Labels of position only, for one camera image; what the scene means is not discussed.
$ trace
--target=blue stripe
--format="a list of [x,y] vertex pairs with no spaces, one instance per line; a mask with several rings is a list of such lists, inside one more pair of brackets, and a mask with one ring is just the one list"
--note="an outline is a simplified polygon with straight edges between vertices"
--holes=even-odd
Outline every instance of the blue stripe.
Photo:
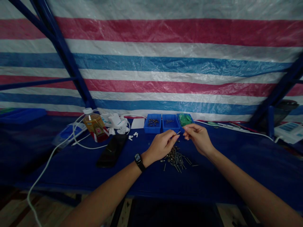
[[[292,63],[240,61],[214,58],[140,57],[74,54],[80,69],[201,73],[252,77],[285,72]],[[0,53],[0,66],[64,68],[57,53]]]
[[[25,103],[43,103],[55,105],[74,105],[84,107],[81,98],[70,96],[55,95],[23,95],[0,93],[2,102],[25,102]],[[98,107],[106,109],[122,110],[168,110],[179,112],[208,113],[208,114],[226,114],[226,115],[245,115],[253,114],[257,105],[235,105],[221,103],[201,103],[201,102],[174,102],[174,101],[113,101],[95,99]]]
[[81,98],[71,96],[57,95],[24,95],[10,94],[0,92],[1,102],[24,102],[24,103],[39,103],[39,104],[54,104],[54,105],[74,105],[85,107]]
[[289,115],[303,115],[303,106],[297,107],[295,110],[291,111]]

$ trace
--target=small blue container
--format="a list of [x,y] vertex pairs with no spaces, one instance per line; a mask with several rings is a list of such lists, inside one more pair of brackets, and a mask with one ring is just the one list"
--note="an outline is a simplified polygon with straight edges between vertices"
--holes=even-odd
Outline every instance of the small blue container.
[[[167,120],[173,120],[173,122],[166,124]],[[177,120],[177,116],[175,114],[163,114],[162,128],[163,128],[163,132],[171,129],[174,130],[176,133],[178,133],[180,131],[181,126]]]
[[[185,113],[185,114],[186,114],[186,115],[189,115],[190,118],[192,119],[192,122],[194,123],[192,116],[191,116],[189,113]],[[184,130],[184,128],[182,128],[182,126],[181,126],[181,123],[180,123],[180,120],[179,120],[179,115],[180,115],[180,114],[178,113],[178,114],[177,114],[178,124],[180,125],[180,131],[181,131],[181,133],[184,133],[185,130]]]
[[[148,122],[150,119],[158,120],[159,123],[152,124],[152,126],[148,126]],[[149,134],[159,134],[161,133],[161,114],[148,114],[145,124],[144,124],[145,133]]]
[[21,125],[44,115],[46,115],[45,109],[17,108],[13,111],[0,114],[0,123]]

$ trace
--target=black watch strap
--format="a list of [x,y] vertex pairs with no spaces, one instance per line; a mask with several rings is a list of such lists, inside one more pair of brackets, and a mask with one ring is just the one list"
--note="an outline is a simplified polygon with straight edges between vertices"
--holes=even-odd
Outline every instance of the black watch strap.
[[142,162],[142,158],[141,158],[141,155],[140,154],[136,154],[135,155],[135,162],[137,163],[138,167],[140,168],[140,170],[142,172],[144,172],[146,170],[143,162]]

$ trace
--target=smartphone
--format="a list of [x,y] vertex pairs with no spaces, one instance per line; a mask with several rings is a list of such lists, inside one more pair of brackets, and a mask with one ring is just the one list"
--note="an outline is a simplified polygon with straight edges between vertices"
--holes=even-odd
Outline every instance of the smartphone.
[[109,144],[106,146],[105,150],[102,152],[100,158],[97,161],[98,168],[111,168],[114,167],[128,136],[124,135],[114,135],[110,140]]

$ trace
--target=plastic sheet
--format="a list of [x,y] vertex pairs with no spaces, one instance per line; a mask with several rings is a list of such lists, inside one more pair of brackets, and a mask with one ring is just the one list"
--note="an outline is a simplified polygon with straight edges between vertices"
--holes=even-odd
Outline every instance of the plastic sheet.
[[[248,121],[303,50],[300,2],[48,3],[96,105],[119,114]],[[68,77],[50,42],[9,2],[1,4],[2,80]],[[24,100],[34,94],[47,103]],[[302,96],[299,85],[286,98],[301,104]],[[72,82],[0,93],[0,108],[28,105],[61,115],[84,107]],[[302,117],[298,111],[286,120]]]

